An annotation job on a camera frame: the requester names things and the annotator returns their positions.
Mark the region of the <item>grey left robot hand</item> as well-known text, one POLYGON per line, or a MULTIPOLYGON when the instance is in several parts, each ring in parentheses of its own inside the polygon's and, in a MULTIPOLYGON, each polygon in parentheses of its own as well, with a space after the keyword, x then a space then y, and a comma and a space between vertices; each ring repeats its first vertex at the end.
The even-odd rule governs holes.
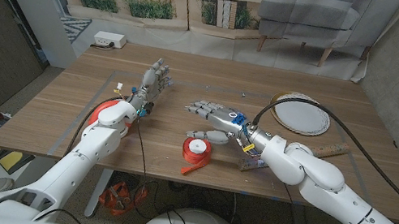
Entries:
POLYGON ((149 102, 154 102, 163 89, 171 84, 172 79, 167 76, 169 66, 164 66, 163 62, 163 58, 160 58, 144 73, 141 85, 128 101, 135 109, 141 110, 149 102))

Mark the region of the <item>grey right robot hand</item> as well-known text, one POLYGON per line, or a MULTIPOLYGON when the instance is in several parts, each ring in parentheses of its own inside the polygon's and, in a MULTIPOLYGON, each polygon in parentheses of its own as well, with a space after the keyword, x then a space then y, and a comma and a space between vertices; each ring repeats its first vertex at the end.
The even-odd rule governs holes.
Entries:
POLYGON ((188 112, 209 121, 216 131, 223 131, 225 140, 236 140, 251 156, 260 155, 272 139, 269 132, 254 125, 239 110, 203 100, 192 102, 185 108, 188 112))

